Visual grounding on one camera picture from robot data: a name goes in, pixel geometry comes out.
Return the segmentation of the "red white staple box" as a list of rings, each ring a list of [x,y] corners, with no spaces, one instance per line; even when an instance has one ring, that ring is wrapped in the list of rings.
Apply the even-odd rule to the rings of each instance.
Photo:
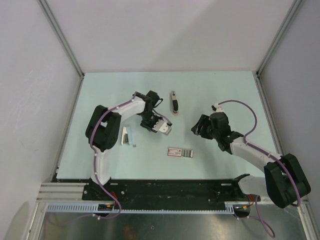
[[[170,156],[170,157],[193,158],[194,157],[194,151],[192,149],[169,147],[167,155]]]

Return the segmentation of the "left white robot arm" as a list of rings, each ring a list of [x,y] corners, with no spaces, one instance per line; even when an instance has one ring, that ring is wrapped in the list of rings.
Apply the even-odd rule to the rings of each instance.
[[[110,196],[111,188],[106,184],[111,179],[108,170],[107,151],[118,141],[121,123],[130,117],[141,117],[140,126],[156,133],[156,124],[163,120],[153,109],[161,98],[150,90],[146,95],[135,92],[130,100],[114,107],[98,105],[95,107],[85,131],[90,148],[93,150],[93,174],[91,179],[96,183],[93,194],[100,200]]]

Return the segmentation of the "black silver stapler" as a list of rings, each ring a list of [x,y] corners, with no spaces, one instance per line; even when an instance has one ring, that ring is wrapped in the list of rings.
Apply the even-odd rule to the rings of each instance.
[[[175,91],[170,93],[170,100],[171,100],[171,111],[174,116],[179,114],[179,103],[177,99],[177,95]]]

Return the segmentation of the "left aluminium frame post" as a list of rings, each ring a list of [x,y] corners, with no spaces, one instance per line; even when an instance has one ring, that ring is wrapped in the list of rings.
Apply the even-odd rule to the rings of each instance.
[[[51,29],[53,30],[57,40],[59,41],[63,51],[65,52],[67,58],[69,59],[71,65],[76,71],[77,75],[82,79],[84,76],[84,72],[81,69],[81,66],[65,36],[63,33],[60,24],[58,23],[50,5],[46,0],[37,0],[37,3],[42,10],[45,18],[47,19]]]

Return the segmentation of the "front aluminium rail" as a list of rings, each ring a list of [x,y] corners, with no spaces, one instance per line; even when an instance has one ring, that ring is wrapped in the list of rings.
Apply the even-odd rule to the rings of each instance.
[[[38,199],[39,200],[55,200],[55,201],[85,201],[85,202],[104,202],[110,203],[114,200],[117,200],[116,197],[112,196],[108,191],[105,193],[108,194],[111,199],[109,200],[83,200],[83,191],[86,184],[43,184],[40,187]],[[248,200],[243,201],[219,201],[217,199],[210,199],[207,196],[204,197],[182,197],[182,196],[174,196],[174,197],[155,197],[155,196],[138,196],[129,200],[125,200],[118,202],[121,206],[125,207],[173,207],[175,210],[183,209],[190,207],[194,210],[203,210],[208,206],[222,206],[222,203],[227,202],[241,202],[244,203]]]

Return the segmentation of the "right aluminium frame post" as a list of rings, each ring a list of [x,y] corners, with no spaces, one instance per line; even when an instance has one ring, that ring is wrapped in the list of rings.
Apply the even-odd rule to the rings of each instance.
[[[257,76],[260,76],[263,73],[264,69],[268,65],[269,61],[272,59],[274,53],[276,52],[277,48],[279,47],[281,41],[285,37],[285,34],[289,30],[289,27],[292,25],[294,19],[296,18],[300,8],[303,6],[304,3],[305,3],[304,0],[294,0],[292,2],[266,54],[264,55],[259,67],[255,72]]]

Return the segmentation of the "right aluminium side rail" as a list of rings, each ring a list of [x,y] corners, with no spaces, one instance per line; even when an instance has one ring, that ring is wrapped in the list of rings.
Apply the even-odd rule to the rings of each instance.
[[[269,103],[269,99],[268,99],[268,96],[267,96],[266,91],[264,89],[262,80],[256,71],[253,71],[252,74],[253,74],[254,81],[255,81],[255,84],[257,87],[257,91],[258,91],[258,94],[259,94],[259,97],[260,97],[260,100],[262,103],[264,114],[266,116],[266,120],[267,120],[267,123],[269,126],[269,130],[271,133],[271,137],[272,137],[275,149],[279,154],[284,155],[286,153],[286,150],[284,149],[283,144],[281,142],[280,134],[279,134],[279,131],[278,131],[278,128],[276,125],[276,121],[275,121],[275,118],[274,118],[274,115],[272,112],[272,108]]]

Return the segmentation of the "aluminium frame post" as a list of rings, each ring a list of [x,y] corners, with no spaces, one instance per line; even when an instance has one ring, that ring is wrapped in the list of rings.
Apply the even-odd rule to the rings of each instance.
[[[279,47],[281,41],[285,37],[285,34],[289,30],[289,27],[292,25],[294,19],[296,18],[300,8],[303,6],[304,3],[305,3],[304,0],[294,0],[292,2],[266,54],[264,55],[259,67],[255,72],[257,76],[260,76],[263,73],[264,69],[268,65],[269,61],[272,59],[274,53],[276,52],[277,48]]]
[[[81,66],[65,36],[63,33],[60,24],[58,23],[50,5],[46,0],[37,0],[37,3],[42,10],[45,18],[47,19],[51,29],[53,30],[57,40],[59,41],[63,51],[65,52],[67,58],[69,59],[71,65],[76,71],[77,75],[82,79],[84,76],[84,72],[81,69]]]

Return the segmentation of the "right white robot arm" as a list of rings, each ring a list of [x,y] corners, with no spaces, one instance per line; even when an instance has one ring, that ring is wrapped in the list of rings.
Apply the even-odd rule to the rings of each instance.
[[[298,205],[301,198],[311,192],[296,156],[280,155],[245,142],[243,134],[231,130],[224,112],[214,112],[210,116],[202,114],[191,131],[204,139],[216,140],[221,151],[240,157],[261,170],[267,196],[279,208]]]

